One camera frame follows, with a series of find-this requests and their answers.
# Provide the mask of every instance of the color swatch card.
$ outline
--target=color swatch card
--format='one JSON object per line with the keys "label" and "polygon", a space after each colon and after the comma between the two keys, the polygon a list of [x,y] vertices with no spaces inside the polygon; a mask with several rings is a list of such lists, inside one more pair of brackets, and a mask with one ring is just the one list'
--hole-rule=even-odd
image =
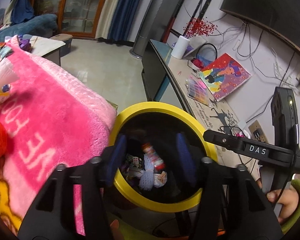
{"label": "color swatch card", "polygon": [[186,85],[188,97],[210,107],[207,87],[201,80],[194,80],[192,77],[189,77],[186,80]]}

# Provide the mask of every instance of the beige curtain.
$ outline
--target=beige curtain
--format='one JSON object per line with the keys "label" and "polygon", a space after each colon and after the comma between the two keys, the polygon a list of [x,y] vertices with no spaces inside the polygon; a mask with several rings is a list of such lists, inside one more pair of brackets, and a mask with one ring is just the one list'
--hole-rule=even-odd
{"label": "beige curtain", "polygon": [[1,29],[4,29],[11,25],[11,13],[12,13],[12,9],[13,9],[15,3],[16,3],[16,0],[11,0],[10,4],[6,8],[6,10],[4,12],[4,17],[3,17],[3,27]]}
{"label": "beige curtain", "polygon": [[98,22],[98,27],[96,31],[96,39],[108,37],[111,21],[113,18],[114,11],[117,7],[118,0],[106,0],[102,12],[100,14],[100,19]]}

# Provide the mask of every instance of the green sleeve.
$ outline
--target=green sleeve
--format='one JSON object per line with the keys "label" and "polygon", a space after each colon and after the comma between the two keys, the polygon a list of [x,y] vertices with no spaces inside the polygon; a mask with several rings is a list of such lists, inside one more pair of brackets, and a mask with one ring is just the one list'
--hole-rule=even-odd
{"label": "green sleeve", "polygon": [[296,189],[299,194],[299,204],[296,211],[292,214],[292,216],[281,225],[282,232],[285,234],[288,230],[294,225],[294,223],[298,220],[300,216],[300,180],[294,179],[291,181],[291,185]]}
{"label": "green sleeve", "polygon": [[128,225],[124,221],[122,221],[120,218],[116,217],[115,215],[111,214],[110,212],[107,212],[109,223],[111,223],[113,220],[117,219],[119,221],[119,230],[123,234],[123,237],[125,240],[160,240],[161,238],[157,238],[151,234],[145,233],[143,231],[140,231],[138,229],[135,229],[134,227]]}

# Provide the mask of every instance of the tiled floor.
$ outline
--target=tiled floor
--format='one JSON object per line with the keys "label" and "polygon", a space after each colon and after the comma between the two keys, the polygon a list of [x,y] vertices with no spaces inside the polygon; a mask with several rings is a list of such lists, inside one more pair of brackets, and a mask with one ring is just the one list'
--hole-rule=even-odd
{"label": "tiled floor", "polygon": [[142,63],[130,56],[130,49],[73,39],[71,53],[61,58],[61,66],[93,91],[117,104],[120,113],[128,106],[147,101],[141,78]]}

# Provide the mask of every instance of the finger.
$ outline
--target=finger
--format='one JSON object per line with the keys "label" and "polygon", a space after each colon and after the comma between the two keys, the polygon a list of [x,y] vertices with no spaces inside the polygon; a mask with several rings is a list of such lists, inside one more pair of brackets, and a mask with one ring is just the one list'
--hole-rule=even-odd
{"label": "finger", "polygon": [[119,228],[119,221],[117,219],[113,220],[113,222],[110,224],[110,227],[118,229]]}
{"label": "finger", "polygon": [[114,240],[124,240],[124,237],[121,231],[119,230],[119,221],[117,219],[113,220],[113,222],[110,224],[110,228]]}
{"label": "finger", "polygon": [[259,188],[262,188],[261,178],[257,179],[256,183],[258,184]]}
{"label": "finger", "polygon": [[[268,200],[274,202],[280,194],[280,190],[274,190],[267,194]],[[282,204],[282,209],[278,217],[279,223],[284,222],[290,217],[298,207],[299,195],[296,190],[286,189],[282,193],[282,196],[278,200],[278,203]]]}
{"label": "finger", "polygon": [[[277,189],[269,192],[267,194],[268,200],[272,203],[275,202],[278,199],[280,192],[281,189]],[[296,197],[298,198],[298,193],[295,190],[285,189],[283,190],[283,193],[280,199],[277,201],[277,203],[280,203],[282,205],[288,205],[291,202],[293,202],[296,199]]]}

